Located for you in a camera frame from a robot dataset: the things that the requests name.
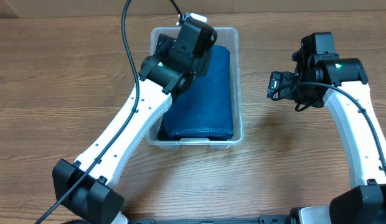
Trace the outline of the blue denim cloth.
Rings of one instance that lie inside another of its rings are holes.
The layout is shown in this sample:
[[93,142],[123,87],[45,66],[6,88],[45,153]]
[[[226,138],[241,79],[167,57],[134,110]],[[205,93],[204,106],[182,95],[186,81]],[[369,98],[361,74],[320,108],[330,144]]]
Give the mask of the blue denim cloth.
[[230,52],[219,45],[212,50],[206,76],[194,78],[189,90],[162,117],[168,141],[182,138],[225,141],[233,137]]

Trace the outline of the black cloth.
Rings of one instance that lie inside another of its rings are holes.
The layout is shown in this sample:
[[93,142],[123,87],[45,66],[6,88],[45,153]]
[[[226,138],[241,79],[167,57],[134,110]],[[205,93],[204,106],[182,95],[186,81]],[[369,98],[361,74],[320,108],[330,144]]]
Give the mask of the black cloth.
[[165,128],[165,121],[161,121],[161,125],[158,130],[157,140],[159,141],[167,141],[169,139],[166,128]]

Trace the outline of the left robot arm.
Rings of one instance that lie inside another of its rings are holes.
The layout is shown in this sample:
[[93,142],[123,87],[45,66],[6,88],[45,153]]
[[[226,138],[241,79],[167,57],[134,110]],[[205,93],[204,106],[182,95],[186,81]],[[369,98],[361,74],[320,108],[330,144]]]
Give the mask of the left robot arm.
[[127,223],[124,198],[115,192],[121,173],[151,126],[204,76],[217,40],[204,16],[187,13],[176,38],[159,35],[144,59],[133,91],[100,137],[73,162],[61,159],[52,171],[58,203],[83,223]]

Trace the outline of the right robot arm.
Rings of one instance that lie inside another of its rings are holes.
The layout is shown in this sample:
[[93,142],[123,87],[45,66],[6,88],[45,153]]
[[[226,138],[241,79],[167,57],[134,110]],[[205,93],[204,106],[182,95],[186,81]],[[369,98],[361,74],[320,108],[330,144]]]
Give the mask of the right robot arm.
[[327,205],[275,215],[279,223],[386,223],[386,140],[375,115],[369,78],[358,58],[340,58],[331,32],[301,39],[294,72],[271,73],[267,97],[295,110],[326,107],[344,147],[351,189]]

